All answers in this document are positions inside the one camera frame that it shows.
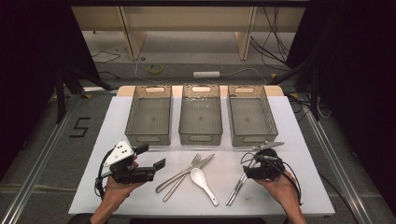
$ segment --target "person's hand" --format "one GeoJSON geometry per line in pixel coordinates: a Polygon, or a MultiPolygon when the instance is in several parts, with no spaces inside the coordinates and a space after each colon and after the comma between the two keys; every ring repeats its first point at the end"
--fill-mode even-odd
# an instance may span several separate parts
{"type": "MultiPolygon", "coordinates": [[[[137,164],[137,162],[133,162],[134,167],[137,167],[138,165],[139,164],[137,164]]],[[[129,197],[131,192],[143,184],[145,183],[133,183],[129,185],[117,183],[110,175],[107,178],[105,196],[91,217],[91,223],[105,223],[110,218],[111,214],[113,214],[125,199],[129,197]]]]}
{"type": "MultiPolygon", "coordinates": [[[[284,172],[290,179],[296,183],[296,179],[288,171],[284,172]]],[[[290,223],[306,223],[305,217],[300,209],[300,201],[297,196],[297,191],[289,180],[280,175],[273,181],[264,179],[255,180],[260,185],[263,185],[271,196],[282,205],[285,210],[286,216],[289,218],[290,223]]]]}

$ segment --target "white table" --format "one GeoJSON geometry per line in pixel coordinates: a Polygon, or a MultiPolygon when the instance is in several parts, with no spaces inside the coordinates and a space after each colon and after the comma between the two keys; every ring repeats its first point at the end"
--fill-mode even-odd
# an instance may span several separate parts
{"type": "MultiPolygon", "coordinates": [[[[97,177],[100,162],[106,153],[120,140],[127,141],[124,131],[131,103],[132,97],[116,96],[112,99],[69,214],[93,213],[99,205],[100,198],[93,191],[94,180],[97,177]]],[[[300,180],[303,213],[306,216],[334,214],[328,194],[320,180],[287,97],[270,96],[269,103],[279,132],[276,141],[285,142],[285,145],[274,147],[274,149],[278,156],[292,167],[300,180]]],[[[174,95],[171,145],[169,147],[150,146],[149,151],[139,155],[137,159],[140,166],[145,167],[152,166],[154,162],[166,158],[165,167],[156,173],[152,182],[136,189],[115,212],[115,215],[130,217],[265,217],[284,214],[281,206],[273,200],[266,189],[251,179],[248,179],[241,188],[233,204],[225,205],[243,173],[240,164],[241,158],[246,150],[250,149],[250,147],[233,147],[231,145],[226,97],[221,97],[223,135],[221,145],[218,147],[182,146],[180,144],[178,137],[180,107],[180,95],[174,95]],[[186,169],[197,152],[203,158],[215,153],[215,157],[202,170],[205,173],[208,186],[219,199],[220,205],[215,207],[204,190],[196,186],[189,176],[183,180],[169,201],[163,203],[163,196],[171,186],[160,193],[156,193],[155,188],[164,180],[186,169]]]]}

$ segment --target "gray carpet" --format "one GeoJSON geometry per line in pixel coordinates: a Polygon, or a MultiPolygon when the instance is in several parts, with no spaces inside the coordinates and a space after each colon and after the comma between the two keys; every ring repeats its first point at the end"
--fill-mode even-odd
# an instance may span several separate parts
{"type": "MultiPolygon", "coordinates": [[[[207,82],[207,80],[197,79],[186,81],[185,79],[192,78],[192,72],[194,71],[220,71],[222,74],[230,74],[241,69],[254,68],[268,81],[272,79],[271,74],[275,71],[263,65],[164,64],[163,72],[160,75],[154,76],[147,72],[148,66],[149,64],[140,62],[137,74],[142,78],[155,81],[172,79],[166,81],[166,83],[175,85],[185,82],[207,82]]],[[[108,73],[101,73],[102,80],[112,86],[150,85],[154,83],[136,78],[134,76],[134,64],[98,63],[97,68],[100,72],[111,72],[120,77],[120,79],[116,79],[108,73]]],[[[262,79],[251,70],[210,80],[218,83],[232,84],[263,83],[262,79]]],[[[294,81],[295,78],[292,78],[282,83],[281,87],[283,91],[293,91],[294,81]]],[[[94,86],[86,80],[82,80],[81,83],[83,86],[94,86]]],[[[65,223],[70,218],[67,214],[68,207],[73,200],[74,190],[78,187],[79,180],[91,155],[93,145],[100,131],[112,96],[109,94],[94,94],[91,98],[80,98],[78,100],[64,132],[37,183],[39,185],[58,188],[58,191],[35,189],[18,223],[65,223]],[[84,137],[71,138],[71,135],[83,133],[82,130],[74,129],[78,118],[90,118],[80,121],[80,126],[85,126],[89,129],[84,137]]],[[[298,108],[296,103],[291,104],[294,108],[298,108]]],[[[50,136],[50,132],[53,130],[56,116],[56,101],[51,99],[48,108],[42,115],[42,119],[37,123],[34,133],[27,142],[26,149],[20,153],[2,180],[2,186],[23,183],[24,178],[29,174],[29,169],[34,165],[35,159],[38,157],[47,138],[50,136]]],[[[296,118],[301,119],[299,124],[318,171],[325,175],[340,190],[337,179],[320,147],[318,139],[309,125],[307,117],[304,116],[304,112],[296,113],[296,118]]],[[[359,159],[352,156],[350,146],[339,129],[336,119],[322,119],[320,123],[331,139],[339,159],[345,165],[348,175],[367,206],[372,221],[374,223],[396,223],[395,217],[389,211],[381,195],[376,190],[375,185],[361,167],[359,159]]],[[[308,222],[353,223],[352,215],[339,196],[335,194],[335,191],[327,183],[323,183],[330,195],[336,213],[331,217],[308,217],[308,222]]],[[[0,214],[6,212],[7,206],[12,202],[17,189],[8,188],[1,190],[0,214]]],[[[282,223],[284,217],[267,217],[265,220],[267,223],[282,223]]],[[[115,217],[109,223],[128,223],[127,221],[128,218],[126,217],[115,217]]]]}

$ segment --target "spoon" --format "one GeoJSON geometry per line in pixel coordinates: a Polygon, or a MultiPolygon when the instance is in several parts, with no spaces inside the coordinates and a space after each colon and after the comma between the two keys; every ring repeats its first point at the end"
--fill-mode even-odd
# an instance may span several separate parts
{"type": "Polygon", "coordinates": [[[207,195],[209,195],[209,198],[212,200],[212,203],[215,206],[218,206],[219,201],[215,197],[215,195],[212,193],[212,191],[209,189],[209,187],[207,186],[204,172],[202,172],[202,170],[199,168],[194,168],[191,170],[190,175],[191,175],[192,181],[194,181],[194,183],[196,185],[198,185],[199,187],[204,189],[206,191],[207,195]]]}

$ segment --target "knife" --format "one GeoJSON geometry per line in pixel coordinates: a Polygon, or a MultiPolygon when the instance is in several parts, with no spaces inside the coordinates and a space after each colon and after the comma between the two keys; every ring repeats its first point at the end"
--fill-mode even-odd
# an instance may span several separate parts
{"type": "Polygon", "coordinates": [[[182,177],[184,174],[188,174],[189,172],[191,172],[192,169],[194,168],[201,168],[203,167],[205,164],[207,164],[210,160],[212,160],[212,158],[215,156],[215,154],[212,154],[208,157],[206,157],[205,159],[197,162],[195,165],[193,165],[192,167],[180,172],[179,174],[169,178],[168,180],[166,180],[165,182],[161,183],[161,185],[159,185],[156,189],[155,192],[159,193],[161,190],[163,190],[166,186],[168,186],[169,184],[171,184],[172,182],[174,182],[175,180],[179,179],[180,177],[182,177]]]}

